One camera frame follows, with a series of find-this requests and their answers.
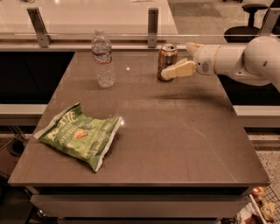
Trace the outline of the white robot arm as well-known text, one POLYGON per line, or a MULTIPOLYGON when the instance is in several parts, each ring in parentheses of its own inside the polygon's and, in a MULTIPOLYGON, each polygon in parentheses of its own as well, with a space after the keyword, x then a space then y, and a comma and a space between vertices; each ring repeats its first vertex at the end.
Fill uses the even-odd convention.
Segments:
POLYGON ((225 75, 252 86, 272 84, 280 92, 280 39, 253 38, 247 44, 199 45, 188 42, 191 60, 182 59, 165 68, 164 78, 225 75))

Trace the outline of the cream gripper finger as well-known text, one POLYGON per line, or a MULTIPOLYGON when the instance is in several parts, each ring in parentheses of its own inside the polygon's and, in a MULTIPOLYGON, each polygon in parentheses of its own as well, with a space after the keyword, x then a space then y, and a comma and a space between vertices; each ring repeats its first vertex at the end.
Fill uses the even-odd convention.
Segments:
POLYGON ((201 44, 195 44, 192 42, 186 43, 186 50, 189 52, 191 56, 193 56, 201 47, 202 47, 201 44))
POLYGON ((196 63, 192 60, 182 59, 175 65, 168 66, 161 72, 161 76, 166 79, 191 76, 196 72, 196 63))

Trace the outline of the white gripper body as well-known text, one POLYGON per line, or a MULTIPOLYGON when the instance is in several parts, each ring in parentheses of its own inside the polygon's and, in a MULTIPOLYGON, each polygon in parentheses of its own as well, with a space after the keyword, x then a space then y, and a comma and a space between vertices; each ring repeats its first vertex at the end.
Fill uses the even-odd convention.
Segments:
POLYGON ((196 48, 193 61, 198 74, 215 75, 215 58, 220 48, 220 45, 203 45, 196 48))

